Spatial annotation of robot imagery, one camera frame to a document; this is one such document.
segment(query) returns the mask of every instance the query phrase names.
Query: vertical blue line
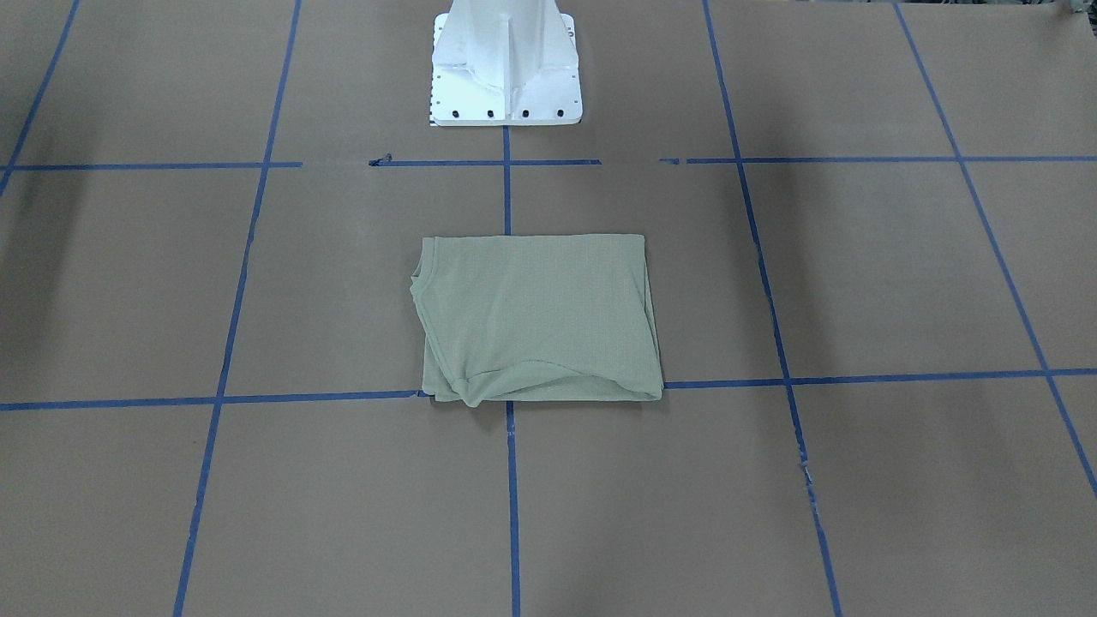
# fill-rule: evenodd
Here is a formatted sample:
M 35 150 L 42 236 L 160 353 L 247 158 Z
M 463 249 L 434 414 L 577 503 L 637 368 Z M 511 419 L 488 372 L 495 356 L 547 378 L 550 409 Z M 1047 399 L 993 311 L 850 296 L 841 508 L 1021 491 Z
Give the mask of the vertical blue line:
M 518 554 L 518 460 L 514 449 L 514 402 L 507 401 L 507 478 L 510 483 L 510 614 L 522 614 L 522 579 Z
M 65 49 L 65 42 L 68 41 L 68 33 L 72 30 L 72 20 L 76 19 L 76 10 L 79 7 L 80 0 L 72 0 L 68 18 L 65 20 L 65 27 L 61 29 L 61 36 L 57 41 L 57 47 L 54 49 L 54 57 L 49 59 L 49 66 L 46 67 L 46 75 L 42 78 L 42 85 L 38 86 L 37 93 L 34 94 L 34 101 L 31 103 L 30 111 L 26 112 L 26 120 L 23 122 L 23 128 L 19 132 L 19 138 L 15 139 L 15 148 L 11 152 L 11 157 L 8 159 L 8 167 L 3 171 L 3 177 L 0 178 L 0 197 L 3 197 L 3 192 L 8 188 L 8 182 L 11 180 L 11 173 L 14 171 L 13 167 L 15 166 L 15 161 L 19 160 L 20 153 L 23 152 L 23 145 L 26 144 L 26 136 L 31 133 L 31 125 L 34 123 L 34 116 L 38 114 L 38 108 L 42 105 L 42 99 L 46 96 L 46 88 L 49 87 L 49 80 L 54 77 L 54 70 L 57 68 L 57 60 L 60 59 L 61 51 Z
M 991 243 L 991 249 L 994 251 L 995 259 L 998 260 L 998 268 L 1002 269 L 1002 276 L 1006 280 L 1006 287 L 1009 288 L 1009 294 L 1014 299 L 1014 305 L 1017 306 L 1017 312 L 1020 314 L 1021 323 L 1025 325 L 1025 332 L 1028 333 L 1029 341 L 1032 344 L 1032 350 L 1036 352 L 1037 360 L 1040 362 L 1040 369 L 1043 371 L 1044 379 L 1048 381 L 1048 388 L 1051 390 L 1051 396 L 1055 400 L 1055 406 L 1059 408 L 1059 415 L 1063 419 L 1063 425 L 1066 426 L 1066 433 L 1071 438 L 1071 442 L 1074 445 L 1074 452 L 1078 457 L 1078 462 L 1082 463 L 1082 471 L 1086 474 L 1086 480 L 1089 481 L 1089 489 L 1093 491 L 1094 496 L 1097 497 L 1097 476 L 1094 475 L 1093 467 L 1089 464 L 1089 458 L 1086 456 L 1085 448 L 1082 447 L 1082 440 L 1078 439 L 1078 433 L 1074 428 L 1074 422 L 1071 419 L 1071 414 L 1066 411 L 1066 404 L 1063 403 L 1063 397 L 1059 393 L 1059 386 L 1055 384 L 1055 379 L 1052 375 L 1051 368 L 1048 366 L 1048 359 L 1043 355 L 1043 349 L 1040 347 L 1040 341 L 1037 339 L 1036 329 L 1032 327 L 1032 322 L 1029 319 L 1028 311 L 1025 310 L 1025 303 L 1021 302 L 1020 292 L 1017 291 L 1017 285 L 1014 283 L 1014 277 L 1009 273 L 1009 267 L 1006 265 L 1006 258 L 1002 254 L 1002 248 L 998 246 L 998 240 L 994 236 L 994 229 L 991 227 L 991 221 L 986 216 L 986 210 L 983 207 L 983 200 L 979 198 L 979 192 L 975 190 L 975 182 L 971 179 L 971 173 L 968 171 L 968 164 L 960 154 L 960 146 L 957 144 L 955 136 L 952 134 L 952 127 L 949 125 L 949 120 L 945 115 L 945 108 L 941 105 L 940 99 L 937 97 L 937 90 L 934 88 L 932 81 L 929 79 L 929 72 L 926 70 L 925 63 L 921 61 L 921 54 L 918 53 L 918 46 L 914 43 L 914 36 L 911 34 L 911 29 L 906 25 L 906 19 L 903 18 L 903 11 L 900 9 L 898 4 L 893 4 L 895 9 L 895 16 L 898 18 L 898 24 L 903 29 L 903 34 L 906 35 L 906 42 L 911 46 L 911 52 L 914 54 L 914 60 L 918 65 L 918 71 L 921 72 L 921 80 L 926 83 L 926 89 L 929 90 L 929 98 L 934 101 L 934 106 L 937 108 L 937 115 L 941 120 L 941 126 L 945 127 L 945 134 L 949 138 L 949 143 L 952 145 L 952 153 L 957 157 L 957 162 L 960 165 L 960 171 L 963 173 L 964 182 L 968 184 L 968 192 L 971 193 L 971 200 L 975 203 L 975 211 L 979 213 L 979 220 L 983 224 L 983 231 L 986 232 L 986 239 Z
M 202 472 L 199 475 L 199 487 L 194 496 L 194 509 L 191 513 L 191 528 L 186 539 L 186 550 L 183 553 L 183 565 L 179 573 L 179 587 L 176 591 L 174 617 L 183 614 L 186 601 L 186 586 L 190 582 L 191 565 L 194 562 L 194 547 L 197 543 L 199 526 L 202 523 L 202 506 L 205 503 L 206 484 L 210 480 L 210 468 L 213 463 L 214 446 L 217 441 L 217 427 L 220 424 L 220 410 L 225 400 L 225 389 L 228 384 L 228 369 L 233 361 L 233 347 L 236 343 L 236 329 L 240 321 L 240 308 L 244 305 L 244 290 L 248 282 L 248 259 L 251 256 L 251 243 L 256 239 L 256 224 L 262 210 L 263 194 L 267 190 L 267 176 L 270 170 L 271 154 L 274 150 L 274 136 L 278 132 L 279 115 L 282 110 L 282 96 L 290 75 L 290 60 L 293 57 L 293 45 L 297 36 L 297 20 L 301 16 L 301 0 L 293 4 L 293 19 L 290 22 L 290 37 L 285 45 L 285 56 L 282 60 L 282 75 L 279 78 L 278 94 L 274 98 L 274 110 L 271 113 L 271 124 L 267 133 L 267 148 L 263 155 L 263 166 L 259 172 L 259 187 L 256 189 L 256 201 L 251 206 L 251 222 L 248 225 L 248 239 L 244 245 L 244 259 L 240 262 L 240 277 L 236 283 L 236 300 L 233 303 L 233 316 L 229 319 L 228 336 L 225 340 L 225 356 L 222 361 L 220 377 L 217 380 L 217 399 L 210 416 L 210 431 L 206 435 L 205 453 L 202 458 Z
M 789 413 L 792 417 L 792 427 L 796 435 L 796 446 L 800 449 L 800 467 L 804 475 L 804 484 L 807 489 L 807 500 L 812 508 L 812 518 L 815 523 L 815 535 L 818 539 L 819 553 L 823 558 L 823 570 L 826 574 L 827 587 L 830 591 L 830 606 L 835 617 L 841 617 L 841 601 L 838 597 L 838 585 L 835 582 L 834 565 L 830 561 L 830 549 L 826 539 L 826 531 L 823 529 L 819 516 L 818 501 L 815 495 L 815 484 L 812 474 L 807 469 L 807 445 L 804 441 L 804 431 L 800 423 L 800 412 L 796 407 L 796 396 L 792 389 L 792 377 L 789 372 L 789 361 L 784 352 L 784 344 L 781 339 L 781 326 L 777 319 L 777 305 L 773 303 L 773 290 L 770 287 L 769 273 L 766 270 L 766 258 L 762 254 L 761 237 L 758 234 L 758 224 L 755 218 L 754 204 L 750 199 L 750 188 L 747 186 L 746 169 L 743 164 L 743 153 L 739 149 L 738 133 L 735 131 L 735 119 L 732 114 L 732 101 L 727 93 L 727 83 L 724 79 L 724 65 L 720 59 L 720 48 L 716 45 L 716 33 L 712 25 L 712 12 L 709 9 L 709 0 L 702 0 L 704 8 L 704 21 L 709 30 L 709 44 L 712 46 L 712 59 L 715 63 L 716 79 L 720 82 L 720 93 L 724 100 L 724 114 L 727 116 L 727 132 L 732 138 L 732 150 L 735 154 L 735 168 L 739 176 L 739 188 L 743 191 L 743 203 L 747 211 L 747 222 L 750 224 L 750 237 L 755 244 L 755 253 L 758 258 L 758 274 L 761 278 L 761 285 L 766 292 L 766 301 L 769 303 L 769 317 L 773 327 L 773 343 L 777 346 L 777 358 L 781 364 L 781 379 L 784 382 L 784 393 L 789 401 Z
M 510 127 L 502 127 L 502 233 L 510 235 Z

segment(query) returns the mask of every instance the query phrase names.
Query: green cloth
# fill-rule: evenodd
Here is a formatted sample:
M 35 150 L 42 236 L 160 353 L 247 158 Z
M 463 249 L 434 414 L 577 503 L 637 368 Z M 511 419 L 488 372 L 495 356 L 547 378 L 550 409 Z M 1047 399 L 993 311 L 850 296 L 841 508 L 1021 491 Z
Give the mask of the green cloth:
M 438 401 L 657 401 L 644 236 L 423 238 L 411 296 Z

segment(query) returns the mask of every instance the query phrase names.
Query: towel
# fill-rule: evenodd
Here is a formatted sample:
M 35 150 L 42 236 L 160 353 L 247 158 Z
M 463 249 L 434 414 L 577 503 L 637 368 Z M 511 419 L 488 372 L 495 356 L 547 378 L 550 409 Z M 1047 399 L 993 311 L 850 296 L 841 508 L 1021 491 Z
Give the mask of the towel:
M 422 239 L 411 296 L 438 401 L 657 401 L 644 237 Z

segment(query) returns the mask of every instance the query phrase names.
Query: white metal bracket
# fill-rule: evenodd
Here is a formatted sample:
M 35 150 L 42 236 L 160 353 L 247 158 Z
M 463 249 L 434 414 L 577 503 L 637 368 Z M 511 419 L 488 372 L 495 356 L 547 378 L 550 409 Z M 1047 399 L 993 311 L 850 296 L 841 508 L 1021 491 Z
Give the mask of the white metal bracket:
M 555 0 L 453 0 L 434 19 L 430 123 L 575 124 L 575 20 Z

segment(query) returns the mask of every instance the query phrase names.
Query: folded towel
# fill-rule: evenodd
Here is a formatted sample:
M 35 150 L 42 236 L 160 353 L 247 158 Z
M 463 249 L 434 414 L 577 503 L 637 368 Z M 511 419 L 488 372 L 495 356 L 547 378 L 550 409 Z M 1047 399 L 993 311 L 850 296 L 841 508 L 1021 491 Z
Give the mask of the folded towel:
M 657 401 L 644 236 L 423 238 L 411 296 L 438 401 Z

